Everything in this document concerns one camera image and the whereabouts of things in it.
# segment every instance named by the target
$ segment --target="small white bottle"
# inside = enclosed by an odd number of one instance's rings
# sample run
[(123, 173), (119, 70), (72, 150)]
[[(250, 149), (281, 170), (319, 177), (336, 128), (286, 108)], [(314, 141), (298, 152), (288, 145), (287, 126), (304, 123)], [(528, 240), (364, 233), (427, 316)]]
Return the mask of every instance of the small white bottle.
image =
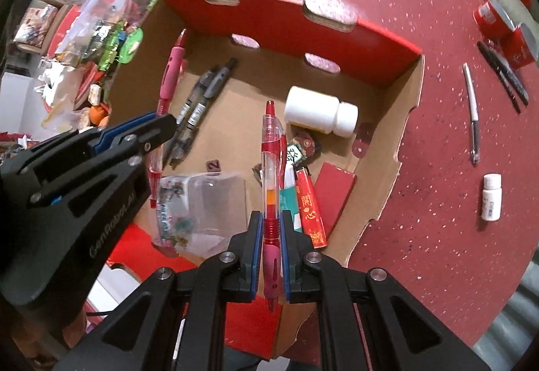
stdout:
[(502, 175), (489, 173), (483, 177), (483, 208), (481, 218), (492, 222), (500, 218), (502, 209)]
[(357, 124), (357, 115), (357, 106), (339, 102), (335, 96), (310, 89), (294, 86), (286, 98), (286, 123), (324, 134), (333, 132), (340, 137), (351, 137)]

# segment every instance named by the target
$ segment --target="red table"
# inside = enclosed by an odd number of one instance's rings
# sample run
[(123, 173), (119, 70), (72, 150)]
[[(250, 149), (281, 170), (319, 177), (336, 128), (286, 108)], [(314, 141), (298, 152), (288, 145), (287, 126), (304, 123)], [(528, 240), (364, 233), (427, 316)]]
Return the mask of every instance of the red table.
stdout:
[[(518, 116), (475, 47), (481, 35), (472, 10), (481, 0), (306, 2), (334, 18), (357, 16), (385, 26), (424, 51), (421, 102), (410, 114), (398, 154), (401, 174), (349, 267), (388, 269), (471, 346), (513, 294), (539, 240), (537, 67), (521, 71), (531, 102)], [(469, 156), (464, 62), (475, 79), (480, 111), (476, 168)], [(503, 186), (502, 218), (488, 226), (479, 218), (486, 173), (501, 173)], [(312, 360), (317, 354), (311, 327), (302, 328), (289, 356)]]

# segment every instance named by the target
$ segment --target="metal bolt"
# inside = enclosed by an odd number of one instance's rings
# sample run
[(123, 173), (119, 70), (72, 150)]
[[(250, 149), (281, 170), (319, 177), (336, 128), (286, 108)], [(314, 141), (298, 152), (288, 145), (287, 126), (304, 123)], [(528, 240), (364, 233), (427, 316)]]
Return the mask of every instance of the metal bolt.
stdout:
[(30, 196), (30, 203), (36, 204), (41, 199), (41, 192), (36, 191), (32, 196)]
[(309, 263), (320, 263), (322, 261), (322, 254), (316, 251), (309, 252), (309, 254), (305, 256), (305, 260)]
[(219, 254), (219, 260), (223, 263), (231, 263), (235, 260), (235, 254), (230, 251), (225, 251)]
[(167, 278), (170, 278), (171, 275), (172, 275), (171, 268), (159, 268), (157, 270), (157, 278), (160, 280), (166, 280)]
[(373, 269), (371, 271), (371, 278), (374, 281), (384, 281), (387, 278), (387, 272), (380, 268)]
[(127, 164), (129, 164), (131, 167), (139, 165), (140, 163), (142, 163), (142, 158), (138, 155), (132, 156), (127, 160)]

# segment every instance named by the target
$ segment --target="cardboard box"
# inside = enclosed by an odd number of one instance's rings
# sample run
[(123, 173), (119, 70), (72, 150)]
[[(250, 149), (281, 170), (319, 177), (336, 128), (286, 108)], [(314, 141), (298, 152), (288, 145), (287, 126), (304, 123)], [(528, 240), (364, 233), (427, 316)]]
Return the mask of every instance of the cardboard box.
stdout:
[[(201, 124), (191, 153), (175, 173), (205, 172), (206, 162), (219, 159), (224, 171), (244, 173), (248, 208), (260, 210), (261, 189), (251, 168), (260, 162), (265, 102), (273, 99), (277, 116), (284, 120), (292, 85), (353, 103), (359, 107), (360, 122), (376, 126), (361, 159), (352, 153), (353, 138), (317, 136), (322, 153), (309, 166), (313, 179), (325, 161), (357, 175), (357, 184), (324, 250), (346, 266), (368, 222), (379, 219), (401, 167), (397, 153), (406, 120), (419, 104), (424, 69), (420, 49), (368, 22), (343, 24), (316, 16), (297, 0), (239, 0), (236, 6), (160, 0), (142, 24), (144, 39), (133, 61), (117, 70), (110, 91), (112, 126), (156, 108), (169, 52), (184, 27), (192, 30), (186, 47), (188, 72), (177, 88), (173, 114), (178, 114), (200, 74), (230, 57), (239, 62)], [(260, 48), (234, 44), (232, 34), (249, 36)], [(341, 72), (327, 73), (308, 65), (305, 53), (336, 62)], [(314, 308), (284, 304), (279, 309), (270, 356), (278, 357), (292, 345)], [(233, 339), (233, 334), (227, 333), (227, 337)]]

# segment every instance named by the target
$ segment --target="white pen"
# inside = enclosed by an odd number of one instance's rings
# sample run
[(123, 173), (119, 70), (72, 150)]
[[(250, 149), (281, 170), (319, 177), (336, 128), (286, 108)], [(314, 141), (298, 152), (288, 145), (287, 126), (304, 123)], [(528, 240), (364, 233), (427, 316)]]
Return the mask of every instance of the white pen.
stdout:
[(479, 114), (477, 111), (477, 100), (475, 98), (475, 89), (473, 87), (472, 74), (467, 63), (463, 64), (464, 78), (466, 79), (466, 88), (468, 89), (468, 101), (470, 102), (470, 119), (471, 119), (471, 135), (472, 135), (472, 150), (470, 157), (472, 164), (479, 163)]

